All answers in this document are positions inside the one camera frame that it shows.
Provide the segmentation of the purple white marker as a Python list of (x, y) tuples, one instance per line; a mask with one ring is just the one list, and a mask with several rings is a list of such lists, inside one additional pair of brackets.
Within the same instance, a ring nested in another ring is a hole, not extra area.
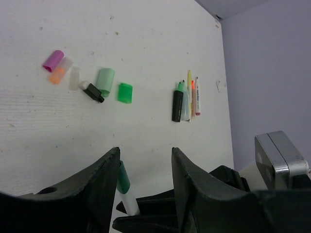
[(195, 97), (196, 97), (195, 114), (199, 116), (201, 114), (201, 102), (200, 102), (200, 84), (198, 77), (196, 77), (195, 79)]

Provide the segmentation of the pale green highlighter cap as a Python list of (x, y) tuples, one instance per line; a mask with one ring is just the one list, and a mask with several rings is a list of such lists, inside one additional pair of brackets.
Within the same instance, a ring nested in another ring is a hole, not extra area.
[(112, 68), (101, 68), (99, 70), (95, 86), (104, 98), (110, 95), (114, 76), (115, 71)]

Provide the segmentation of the pale green highlighter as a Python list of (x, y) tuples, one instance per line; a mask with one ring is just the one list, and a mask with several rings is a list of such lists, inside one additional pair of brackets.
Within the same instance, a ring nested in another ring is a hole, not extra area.
[(181, 119), (183, 121), (190, 121), (190, 98), (186, 82), (182, 81), (182, 91), (183, 91), (183, 102), (182, 102), (182, 112)]

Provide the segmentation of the purple marker cap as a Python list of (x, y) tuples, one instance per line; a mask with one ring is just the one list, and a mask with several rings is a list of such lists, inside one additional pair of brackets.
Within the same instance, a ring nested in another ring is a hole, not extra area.
[(63, 58), (64, 53), (61, 50), (55, 50), (44, 62), (43, 68), (48, 72), (53, 72)]

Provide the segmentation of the orange highlighter pen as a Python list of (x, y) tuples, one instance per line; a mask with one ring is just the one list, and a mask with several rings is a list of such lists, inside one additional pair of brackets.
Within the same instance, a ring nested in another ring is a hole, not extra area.
[(191, 118), (196, 116), (196, 91), (195, 91), (195, 81), (191, 81)]

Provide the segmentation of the bright green highlighter cap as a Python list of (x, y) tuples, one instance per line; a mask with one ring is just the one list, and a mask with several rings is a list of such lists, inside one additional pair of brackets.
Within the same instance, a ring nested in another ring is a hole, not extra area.
[(120, 83), (117, 100), (123, 103), (132, 103), (133, 87), (127, 83)]

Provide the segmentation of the yellow highlighter pen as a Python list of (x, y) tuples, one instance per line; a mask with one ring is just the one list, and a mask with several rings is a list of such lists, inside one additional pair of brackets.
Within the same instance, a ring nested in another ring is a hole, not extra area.
[(191, 71), (188, 70), (187, 87), (189, 95), (189, 122), (191, 122), (192, 117), (192, 76)]

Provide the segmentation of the green black highlighter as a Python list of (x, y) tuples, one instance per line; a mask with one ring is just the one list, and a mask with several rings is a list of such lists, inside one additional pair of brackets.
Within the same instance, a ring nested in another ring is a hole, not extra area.
[(177, 88), (173, 92), (172, 121), (180, 122), (183, 104), (183, 84), (179, 82)]

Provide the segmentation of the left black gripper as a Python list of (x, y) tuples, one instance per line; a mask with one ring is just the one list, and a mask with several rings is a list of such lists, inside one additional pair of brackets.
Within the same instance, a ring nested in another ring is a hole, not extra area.
[[(21, 196), (0, 195), (2, 233), (107, 233), (120, 149), (71, 177)], [(174, 190), (136, 199), (140, 214), (116, 218), (121, 233), (309, 233), (311, 191), (231, 187), (172, 148)]]

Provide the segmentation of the green cap white marker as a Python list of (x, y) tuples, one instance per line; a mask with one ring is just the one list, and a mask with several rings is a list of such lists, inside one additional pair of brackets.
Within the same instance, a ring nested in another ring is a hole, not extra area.
[(138, 206), (138, 202), (131, 188), (131, 183), (130, 183), (123, 161), (120, 161), (120, 165), (119, 165), (117, 190), (120, 194), (126, 213), (129, 216), (139, 215), (140, 209)]

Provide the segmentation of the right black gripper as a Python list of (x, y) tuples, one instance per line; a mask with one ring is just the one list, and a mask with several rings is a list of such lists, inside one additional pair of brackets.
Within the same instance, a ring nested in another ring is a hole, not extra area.
[(210, 172), (210, 175), (236, 189), (249, 192), (250, 188), (247, 180), (239, 173), (227, 166), (221, 165)]

